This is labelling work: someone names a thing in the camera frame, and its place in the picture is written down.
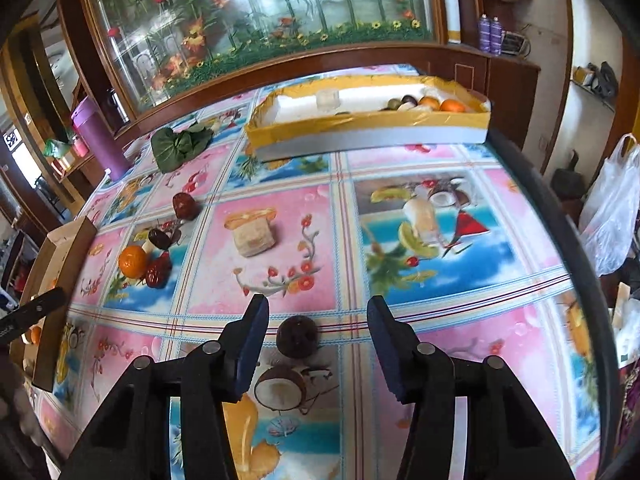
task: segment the red date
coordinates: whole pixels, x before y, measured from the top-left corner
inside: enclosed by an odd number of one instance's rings
[[[189,193],[176,193],[173,203],[175,215],[180,220],[193,220],[198,216],[198,204]]]
[[[169,251],[164,251],[158,258],[152,261],[146,268],[146,285],[150,288],[164,288],[171,274],[171,258]]]

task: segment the yellow tape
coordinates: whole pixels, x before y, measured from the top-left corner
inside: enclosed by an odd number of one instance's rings
[[[293,121],[290,123],[264,123],[264,117],[279,96],[291,98],[315,95],[319,90],[360,88],[366,86],[392,86],[423,84],[451,94],[460,102],[474,110],[468,113],[424,112],[406,110],[403,112],[375,111],[341,114],[339,116],[319,117]],[[455,81],[444,81],[436,76],[337,76],[309,81],[281,88],[267,96],[265,101],[254,110],[251,120],[244,126],[249,142],[254,149],[269,146],[275,142],[291,140],[296,137],[344,132],[368,128],[392,128],[395,126],[457,126],[462,128],[480,128],[489,126],[491,113],[484,110],[482,102],[473,97],[462,85]]]

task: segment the shelf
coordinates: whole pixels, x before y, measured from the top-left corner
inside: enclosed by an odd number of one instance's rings
[[[581,89],[583,92],[587,92],[587,94],[591,94],[597,101],[601,102],[602,105],[605,108],[608,108],[609,110],[611,110],[613,113],[616,113],[616,107],[614,105],[611,105],[611,103],[605,101],[602,97],[600,97],[599,95],[594,94],[593,90],[591,90],[590,88],[588,88],[587,86],[583,86],[580,83],[578,83],[577,81],[574,81],[573,79],[570,80],[575,86],[577,86],[579,89]]]

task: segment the green leafy vegetable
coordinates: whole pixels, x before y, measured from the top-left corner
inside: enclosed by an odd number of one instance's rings
[[[212,135],[211,130],[198,123],[179,133],[171,128],[160,128],[151,137],[151,149],[158,169],[162,173],[171,173],[193,160],[204,151]]]

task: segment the white plastic bag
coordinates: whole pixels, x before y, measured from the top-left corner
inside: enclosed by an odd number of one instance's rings
[[[634,145],[622,156],[627,137]],[[596,276],[613,272],[625,261],[639,205],[640,147],[632,135],[625,135],[604,161],[578,222]]]

